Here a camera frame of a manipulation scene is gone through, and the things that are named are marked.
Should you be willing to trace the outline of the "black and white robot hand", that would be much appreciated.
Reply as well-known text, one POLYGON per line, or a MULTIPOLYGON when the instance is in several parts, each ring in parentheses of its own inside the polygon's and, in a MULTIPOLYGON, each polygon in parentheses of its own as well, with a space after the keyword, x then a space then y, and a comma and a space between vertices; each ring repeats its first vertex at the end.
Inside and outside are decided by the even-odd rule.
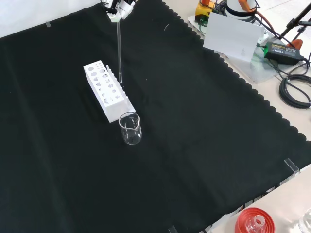
POLYGON ((112 23, 126 19, 134 9, 136 0, 101 0, 101 6, 112 23))

